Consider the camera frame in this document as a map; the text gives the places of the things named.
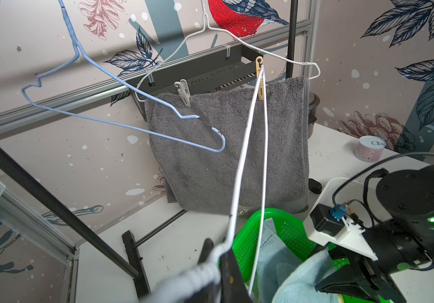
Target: light blue towel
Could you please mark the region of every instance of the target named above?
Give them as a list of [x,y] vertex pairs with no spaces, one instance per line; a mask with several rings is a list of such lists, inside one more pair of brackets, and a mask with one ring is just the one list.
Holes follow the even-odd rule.
[[336,303],[336,294],[314,288],[334,272],[328,251],[303,263],[275,233],[272,219],[264,221],[256,275],[260,303]]

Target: plastic basket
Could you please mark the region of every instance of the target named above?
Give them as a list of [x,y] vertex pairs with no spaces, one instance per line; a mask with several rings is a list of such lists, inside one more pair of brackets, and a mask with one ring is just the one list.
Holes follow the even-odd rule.
[[[298,258],[302,261],[306,260],[309,253],[314,249],[316,243],[310,241],[306,236],[303,222],[298,218],[282,211],[280,209],[265,209],[264,219],[272,218],[277,235],[286,244]],[[256,254],[257,237],[259,231],[259,223],[261,219],[261,211],[251,215],[240,233],[235,237],[232,249],[234,250],[239,269],[241,270],[244,281],[250,279],[254,256]],[[349,264],[347,259],[334,260],[336,269]],[[343,295],[345,303],[365,303],[368,301],[352,298]]]

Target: white clothespin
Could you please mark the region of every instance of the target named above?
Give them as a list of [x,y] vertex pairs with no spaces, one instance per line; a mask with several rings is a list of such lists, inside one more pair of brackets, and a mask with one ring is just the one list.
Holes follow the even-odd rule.
[[231,46],[228,44],[222,44],[227,49],[227,56],[225,57],[225,60],[228,60],[231,57]]
[[147,66],[145,67],[145,72],[148,75],[148,81],[149,81],[149,86],[155,86],[155,81],[153,80],[153,68],[151,68],[151,66]]
[[190,105],[190,90],[188,89],[188,83],[185,79],[181,79],[180,82],[174,83],[175,87],[178,88],[178,94],[182,99],[183,103],[187,107],[191,107]]

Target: red bird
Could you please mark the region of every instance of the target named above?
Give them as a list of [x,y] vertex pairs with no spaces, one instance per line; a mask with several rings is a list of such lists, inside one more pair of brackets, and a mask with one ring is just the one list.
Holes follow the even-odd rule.
[[217,25],[237,37],[253,35],[268,23],[289,24],[265,0],[209,0],[209,8]]

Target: gray towel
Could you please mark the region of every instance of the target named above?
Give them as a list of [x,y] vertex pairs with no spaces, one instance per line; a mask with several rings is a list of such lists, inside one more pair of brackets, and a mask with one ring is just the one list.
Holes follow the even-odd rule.
[[[266,205],[290,213],[307,208],[308,197],[308,80],[304,77],[269,84],[267,110],[269,148]],[[221,153],[150,135],[149,142],[166,178],[169,202],[187,210],[228,207],[252,99],[252,89],[191,96],[191,108],[175,94],[158,97],[182,115],[197,114],[226,138]],[[214,149],[221,139],[198,119],[182,120],[168,107],[146,102],[151,131]],[[262,198],[264,115],[257,100],[242,178],[240,205],[257,206]]]

